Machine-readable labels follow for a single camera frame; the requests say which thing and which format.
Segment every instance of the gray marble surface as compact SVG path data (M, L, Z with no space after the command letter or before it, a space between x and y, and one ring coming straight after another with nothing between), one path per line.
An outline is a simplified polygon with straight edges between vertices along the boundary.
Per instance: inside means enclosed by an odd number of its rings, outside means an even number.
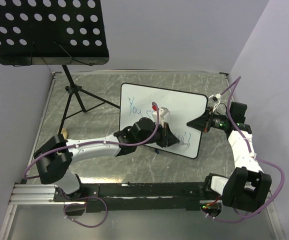
M117 105L120 104L122 83L135 83L167 89L200 93L210 96L222 92L227 87L226 76L211 73L173 73L173 72L104 72L96 74L73 74L75 83L86 91L94 93ZM61 118L66 106L68 93L65 86L68 80L63 73L55 75L55 84L44 116L36 149L58 133ZM80 94L86 109L101 101ZM229 93L223 97L227 101ZM72 97L68 114L79 111L75 96ZM225 112L222 105L219 109ZM65 121L70 139L92 139L104 137L119 129L119 109L104 104L87 113L79 113ZM86 159L70 166L83 183L166 183L201 182L209 173L229 176L234 170L231 147L223 131L212 129L202 135L199 155L196 159L174 155L140 146L136 152L119 157L98 157ZM36 175L35 167L30 175ZM39 184L39 179L28 181Z

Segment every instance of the gray wall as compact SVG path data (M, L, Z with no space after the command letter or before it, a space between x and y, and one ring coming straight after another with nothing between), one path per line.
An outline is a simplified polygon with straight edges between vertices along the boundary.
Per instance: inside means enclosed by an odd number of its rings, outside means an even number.
M229 73L268 0L103 0L110 61L75 72L159 69ZM52 66L52 71L62 71Z
M0 65L0 228L29 162L51 79L46 66Z
M289 239L289 1L268 3L229 78L239 75L235 99L248 104L255 152L285 172L275 204ZM275 190L279 172L266 165L263 169L271 174Z

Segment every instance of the robotic arm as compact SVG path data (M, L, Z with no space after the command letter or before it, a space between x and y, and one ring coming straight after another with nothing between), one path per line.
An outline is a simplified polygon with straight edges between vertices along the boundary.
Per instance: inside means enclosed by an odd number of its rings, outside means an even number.
M167 108L161 107L159 109L157 131L145 144L156 143L158 146L166 148L180 142L179 139L172 134L169 124L164 122L168 114L169 111ZM153 117L157 122L157 112L153 113ZM96 157L118 157L133 153L137 149L137 143L148 139L149 136L153 134L155 127L155 122L143 117L133 124L133 126L127 126L121 131L102 138L65 140L62 134L55 135L34 153L35 159L59 147L75 145L75 148L48 154L36 163L41 183L56 184L72 200L79 198L82 192L82 184L79 177L68 169L71 163Z
M272 180L270 175L263 172L255 159L252 131L250 126L245 124L246 110L246 104L231 103L232 119L249 142L251 153L246 140L234 128L230 119L226 115L216 114L213 107L207 107L202 116L188 122L187 126L204 133L209 132L211 128L226 133L232 148L235 169L230 178L210 173L205 179L204 190L221 195L225 206L254 212L265 203Z

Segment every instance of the metal frame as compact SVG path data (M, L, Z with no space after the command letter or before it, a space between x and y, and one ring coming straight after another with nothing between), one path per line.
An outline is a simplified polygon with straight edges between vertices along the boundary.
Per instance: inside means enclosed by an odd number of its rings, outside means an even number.
M132 73L132 74L137 74L137 73L148 73L148 72L136 72L136 71L123 71L123 73ZM150 71L152 72L152 74L158 74L160 72L155 72L155 71ZM96 72L96 73L91 73L91 74L111 74L112 71L101 71L101 72ZM42 128L42 124L44 122L44 118L46 115L46 111L47 111L47 107L50 101L50 97L51 97L51 93L52 90L54 88L55 85L55 80L57 78L57 73L55 73L53 75L52 78L52 82L50 85L50 90L48 93L48 97L46 99L46 103L43 109L43 113L42 113L42 117L40 120L40 125L39 125L39 129L34 141L34 145L32 148L32 152L30 155L30 159L29 159L29 163L28 165L32 162L33 160L33 154L38 142L38 138L40 135L40 131ZM10 201L9 201L9 206L7 208L5 217L4 217L4 221L3 224L1 226L1 230L0 230L0 240L7 240L9 233L10 233L10 229L11 226L13 224L13 220L14 220L14 216L17 210L17 206L18 205L63 205L63 204L68 204L68 202L54 202L54 195L55 195L56 189L55 189L55 185L53 184L49 184L49 185L41 185L41 184L16 184L13 188L11 197L10 197ZM204 200L204 201L200 201L200 203L205 204L205 203L210 203L212 202L211 200ZM269 206L266 208L268 215L269 215L269 219L271 221L271 225L272 225L272 229L274 232L274 235L276 237L277 240L285 240L285 235L278 217L278 213L275 207L274 202L270 203Z

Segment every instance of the music stand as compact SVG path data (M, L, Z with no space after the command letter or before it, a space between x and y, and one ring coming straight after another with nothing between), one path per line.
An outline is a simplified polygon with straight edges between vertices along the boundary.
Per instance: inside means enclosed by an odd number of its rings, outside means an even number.
M69 93L58 133L66 119L107 103L73 81L67 65L103 65L109 61L100 0L0 0L0 63L15 67L62 65ZM101 100L86 109L79 92ZM72 96L81 107L67 116Z

